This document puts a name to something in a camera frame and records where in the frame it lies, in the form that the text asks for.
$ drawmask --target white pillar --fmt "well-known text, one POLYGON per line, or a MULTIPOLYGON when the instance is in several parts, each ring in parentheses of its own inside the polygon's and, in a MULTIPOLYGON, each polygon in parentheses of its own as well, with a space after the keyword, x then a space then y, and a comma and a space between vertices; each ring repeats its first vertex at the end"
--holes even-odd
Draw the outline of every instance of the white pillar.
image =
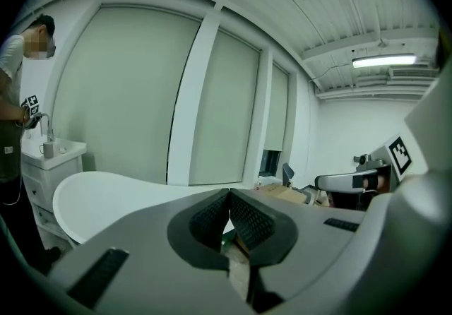
POLYGON ((249 131, 248 148, 243 171, 243 182, 252 187, 258 178, 263 146, 266 142, 268 113, 270 111, 271 76, 273 53, 269 48, 262 50, 259 57, 256 93, 254 95, 253 117, 249 131))
POLYGON ((188 186, 196 118, 203 91, 204 78, 220 16, 213 11, 201 23, 182 76, 171 130, 167 183, 188 186))

